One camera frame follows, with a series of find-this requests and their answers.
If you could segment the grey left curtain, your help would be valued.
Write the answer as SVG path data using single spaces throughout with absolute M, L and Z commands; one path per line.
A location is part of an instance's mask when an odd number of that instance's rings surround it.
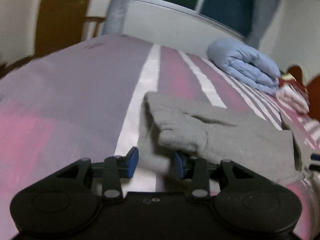
M 106 19 L 101 30 L 102 35 L 121 34 L 127 15 L 129 0 L 111 0 L 106 12 Z

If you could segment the folded light blue duvet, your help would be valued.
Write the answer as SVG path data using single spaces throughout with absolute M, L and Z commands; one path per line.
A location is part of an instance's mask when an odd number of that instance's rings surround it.
M 207 57 L 220 70 L 260 92 L 275 95 L 280 70 L 264 53 L 231 38 L 219 38 L 207 48 Z

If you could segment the folded white pink blanket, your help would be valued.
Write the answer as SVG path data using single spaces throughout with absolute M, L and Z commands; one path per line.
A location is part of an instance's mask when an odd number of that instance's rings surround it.
M 287 109 L 298 114 L 309 113 L 309 96 L 292 84 L 283 85 L 276 93 L 277 100 Z

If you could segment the grey fleece pants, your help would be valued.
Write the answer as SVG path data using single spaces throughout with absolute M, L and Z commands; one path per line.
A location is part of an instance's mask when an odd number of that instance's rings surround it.
M 175 151 L 218 164 L 224 159 L 281 185 L 303 179 L 295 167 L 293 134 L 255 114 L 147 92 L 140 111 L 140 165 L 172 175 Z

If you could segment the striped pink grey bed sheet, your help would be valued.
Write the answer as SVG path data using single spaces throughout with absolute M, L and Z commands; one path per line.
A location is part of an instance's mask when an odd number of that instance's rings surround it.
M 1 80 L 1 239 L 17 233 L 10 202 L 23 188 L 88 157 L 122 155 L 138 140 L 148 91 L 247 112 L 319 149 L 319 123 L 236 81 L 208 59 L 126 35 L 104 35 L 35 59 Z

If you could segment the red wooden headboard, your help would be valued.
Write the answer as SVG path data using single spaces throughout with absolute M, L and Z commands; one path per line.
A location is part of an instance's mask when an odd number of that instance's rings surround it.
M 316 120 L 320 120 L 320 76 L 316 74 L 311 80 L 304 81 L 303 70 L 299 65 L 289 66 L 287 72 L 301 84 L 303 84 L 309 93 L 309 113 L 308 115 Z

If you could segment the wooden chair by door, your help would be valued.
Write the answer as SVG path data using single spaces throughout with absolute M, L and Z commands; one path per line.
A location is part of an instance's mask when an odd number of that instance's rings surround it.
M 86 16 L 84 18 L 81 40 L 86 41 L 99 36 L 101 26 L 104 22 L 104 17 Z

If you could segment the grey curtain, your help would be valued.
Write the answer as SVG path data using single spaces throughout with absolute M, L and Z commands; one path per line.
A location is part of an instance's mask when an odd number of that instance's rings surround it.
M 268 29 L 281 0 L 254 0 L 252 24 L 245 44 L 258 49 L 260 40 Z
M 106 19 L 101 30 L 102 35 L 121 34 L 127 15 L 129 0 L 111 0 L 106 12 Z

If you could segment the brown wooden door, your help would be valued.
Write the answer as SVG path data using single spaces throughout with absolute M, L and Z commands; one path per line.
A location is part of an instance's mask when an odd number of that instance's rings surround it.
M 35 57 L 80 43 L 89 0 L 41 0 L 35 34 Z

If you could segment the folded red cloth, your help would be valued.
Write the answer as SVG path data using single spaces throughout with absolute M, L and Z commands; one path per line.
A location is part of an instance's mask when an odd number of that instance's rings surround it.
M 293 85 L 295 90 L 304 93 L 308 92 L 307 88 L 303 85 L 302 81 L 300 79 L 296 79 L 290 73 L 283 73 L 279 78 L 279 88 L 283 87 L 284 85 Z

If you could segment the grey right curtain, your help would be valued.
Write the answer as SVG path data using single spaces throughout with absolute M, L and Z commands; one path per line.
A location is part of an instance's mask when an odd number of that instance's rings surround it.
M 260 40 L 268 29 L 281 0 L 254 0 L 252 24 L 245 44 L 258 49 Z

